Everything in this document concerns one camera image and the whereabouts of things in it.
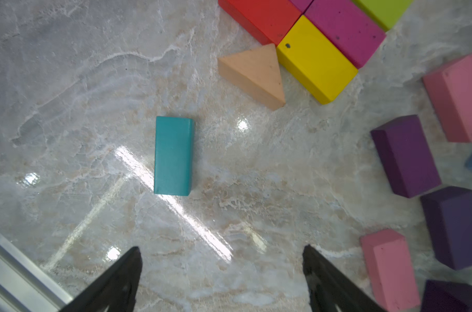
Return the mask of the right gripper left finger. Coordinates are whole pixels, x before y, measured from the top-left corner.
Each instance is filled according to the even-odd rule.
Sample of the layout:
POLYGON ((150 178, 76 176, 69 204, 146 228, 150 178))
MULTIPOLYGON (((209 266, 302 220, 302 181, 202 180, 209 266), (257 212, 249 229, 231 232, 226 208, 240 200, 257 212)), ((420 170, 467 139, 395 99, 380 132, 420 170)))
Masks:
POLYGON ((142 255, 130 248, 62 311, 133 311, 136 304, 142 255))

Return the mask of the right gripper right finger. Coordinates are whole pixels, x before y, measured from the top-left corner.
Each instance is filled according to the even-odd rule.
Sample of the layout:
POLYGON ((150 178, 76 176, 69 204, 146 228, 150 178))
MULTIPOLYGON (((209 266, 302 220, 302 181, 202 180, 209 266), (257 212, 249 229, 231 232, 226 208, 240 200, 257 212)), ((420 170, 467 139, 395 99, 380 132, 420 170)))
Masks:
POLYGON ((384 310, 311 245, 302 255, 312 311, 384 310))

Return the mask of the teal rectangular block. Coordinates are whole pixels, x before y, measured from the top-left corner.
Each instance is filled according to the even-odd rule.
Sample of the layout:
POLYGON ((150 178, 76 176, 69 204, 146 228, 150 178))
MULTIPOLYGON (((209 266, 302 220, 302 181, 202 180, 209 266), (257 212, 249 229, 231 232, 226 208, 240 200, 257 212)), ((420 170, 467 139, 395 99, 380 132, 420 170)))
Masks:
POLYGON ((154 193, 188 196, 192 189, 194 121, 156 117, 154 193))

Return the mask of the tan wooden block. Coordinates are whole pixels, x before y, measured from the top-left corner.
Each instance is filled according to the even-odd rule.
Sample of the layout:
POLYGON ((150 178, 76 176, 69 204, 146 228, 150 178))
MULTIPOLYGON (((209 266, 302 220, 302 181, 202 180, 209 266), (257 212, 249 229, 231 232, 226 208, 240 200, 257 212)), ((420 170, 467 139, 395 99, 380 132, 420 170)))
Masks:
POLYGON ((218 72, 255 101, 275 111, 285 105, 274 44, 218 58, 218 72))

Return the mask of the yellow block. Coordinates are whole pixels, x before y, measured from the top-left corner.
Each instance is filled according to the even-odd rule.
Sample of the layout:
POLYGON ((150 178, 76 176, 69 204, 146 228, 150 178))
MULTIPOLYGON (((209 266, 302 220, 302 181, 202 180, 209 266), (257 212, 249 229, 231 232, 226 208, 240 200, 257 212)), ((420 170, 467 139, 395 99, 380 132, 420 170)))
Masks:
POLYGON ((322 105, 334 101, 358 69, 305 16, 277 46, 279 63, 322 105))

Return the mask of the magenta block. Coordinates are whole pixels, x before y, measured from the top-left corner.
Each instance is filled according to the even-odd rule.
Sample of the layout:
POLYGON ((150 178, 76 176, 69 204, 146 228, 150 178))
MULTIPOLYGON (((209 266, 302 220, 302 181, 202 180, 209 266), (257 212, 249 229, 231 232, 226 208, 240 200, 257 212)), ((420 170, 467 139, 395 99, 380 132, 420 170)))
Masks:
POLYGON ((289 0, 302 14, 309 8, 313 0, 289 0))
POLYGON ((385 32, 350 0, 314 0, 305 17, 357 68, 364 67, 385 32))

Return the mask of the red block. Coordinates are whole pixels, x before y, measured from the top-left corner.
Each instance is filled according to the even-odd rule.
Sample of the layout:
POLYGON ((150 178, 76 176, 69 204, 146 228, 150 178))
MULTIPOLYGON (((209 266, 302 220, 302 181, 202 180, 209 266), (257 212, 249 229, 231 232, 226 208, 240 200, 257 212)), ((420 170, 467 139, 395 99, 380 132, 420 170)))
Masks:
POLYGON ((218 4, 262 45, 279 45, 302 15, 288 0, 219 0, 218 4))

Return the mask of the lime green block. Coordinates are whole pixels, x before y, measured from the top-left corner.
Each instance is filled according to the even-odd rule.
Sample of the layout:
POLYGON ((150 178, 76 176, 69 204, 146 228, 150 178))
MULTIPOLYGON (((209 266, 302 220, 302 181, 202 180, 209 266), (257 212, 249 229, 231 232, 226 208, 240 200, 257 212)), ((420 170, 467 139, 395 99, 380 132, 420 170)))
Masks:
POLYGON ((413 0, 353 0, 385 32, 391 30, 413 0))

